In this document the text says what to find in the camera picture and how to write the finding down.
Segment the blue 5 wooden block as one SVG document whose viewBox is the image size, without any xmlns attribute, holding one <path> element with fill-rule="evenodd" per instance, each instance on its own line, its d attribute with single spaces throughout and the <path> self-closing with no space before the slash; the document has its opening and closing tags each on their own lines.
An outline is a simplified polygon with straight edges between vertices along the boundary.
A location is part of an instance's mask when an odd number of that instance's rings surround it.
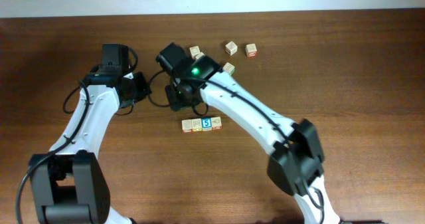
<svg viewBox="0 0 425 224">
<path fill-rule="evenodd" d="M 211 131 L 213 129 L 211 118 L 202 118 L 201 124 L 202 124 L 202 129 L 203 129 L 204 132 Z"/>
</svg>

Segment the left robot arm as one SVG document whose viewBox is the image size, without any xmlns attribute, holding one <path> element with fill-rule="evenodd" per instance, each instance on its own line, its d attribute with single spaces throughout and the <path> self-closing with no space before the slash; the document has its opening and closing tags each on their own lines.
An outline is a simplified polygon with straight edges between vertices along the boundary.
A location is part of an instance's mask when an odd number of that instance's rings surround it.
<svg viewBox="0 0 425 224">
<path fill-rule="evenodd" d="M 149 94 L 137 64 L 132 48 L 104 44 L 101 63 L 75 89 L 67 127 L 47 153 L 31 157 L 23 181 L 31 183 L 39 223 L 134 223 L 111 206 L 98 154 L 112 117 Z"/>
</svg>

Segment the green B wooden block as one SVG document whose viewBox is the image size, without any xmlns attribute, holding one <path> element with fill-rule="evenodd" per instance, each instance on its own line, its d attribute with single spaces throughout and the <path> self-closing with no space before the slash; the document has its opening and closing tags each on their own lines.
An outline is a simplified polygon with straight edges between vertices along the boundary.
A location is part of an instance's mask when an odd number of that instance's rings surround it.
<svg viewBox="0 0 425 224">
<path fill-rule="evenodd" d="M 182 120 L 181 121 L 182 124 L 182 131 L 184 133 L 186 132 L 192 132 L 193 131 L 193 126 L 192 126 L 192 120 L 188 119 L 188 120 Z"/>
</svg>

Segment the red lightbulb wooden block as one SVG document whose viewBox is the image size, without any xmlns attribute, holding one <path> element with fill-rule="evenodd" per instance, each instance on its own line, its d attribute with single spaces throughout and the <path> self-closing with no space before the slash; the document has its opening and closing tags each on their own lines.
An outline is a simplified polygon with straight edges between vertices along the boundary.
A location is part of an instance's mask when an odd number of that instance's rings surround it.
<svg viewBox="0 0 425 224">
<path fill-rule="evenodd" d="M 212 130 L 220 130 L 222 128 L 222 122 L 220 117 L 211 118 Z"/>
</svg>

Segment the red X wooden block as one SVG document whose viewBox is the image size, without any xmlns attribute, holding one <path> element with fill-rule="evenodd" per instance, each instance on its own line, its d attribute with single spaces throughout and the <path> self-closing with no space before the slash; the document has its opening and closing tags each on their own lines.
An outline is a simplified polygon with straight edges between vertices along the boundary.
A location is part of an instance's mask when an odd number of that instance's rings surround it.
<svg viewBox="0 0 425 224">
<path fill-rule="evenodd" d="M 192 131 L 193 132 L 199 132 L 199 131 L 203 130 L 201 118 L 192 119 L 191 124 L 192 124 Z"/>
</svg>

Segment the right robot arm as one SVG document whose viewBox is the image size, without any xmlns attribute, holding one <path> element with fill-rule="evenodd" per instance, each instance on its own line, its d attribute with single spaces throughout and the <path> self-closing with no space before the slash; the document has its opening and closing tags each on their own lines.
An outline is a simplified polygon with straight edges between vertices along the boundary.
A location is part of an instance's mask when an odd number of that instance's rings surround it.
<svg viewBox="0 0 425 224">
<path fill-rule="evenodd" d="M 170 43 L 156 61 L 170 77 L 166 93 L 172 110 L 203 102 L 226 114 L 269 156 L 268 177 L 295 198 L 305 223 L 341 222 L 325 190 L 325 155 L 309 120 L 297 123 L 273 111 L 209 56 L 192 58 Z"/>
</svg>

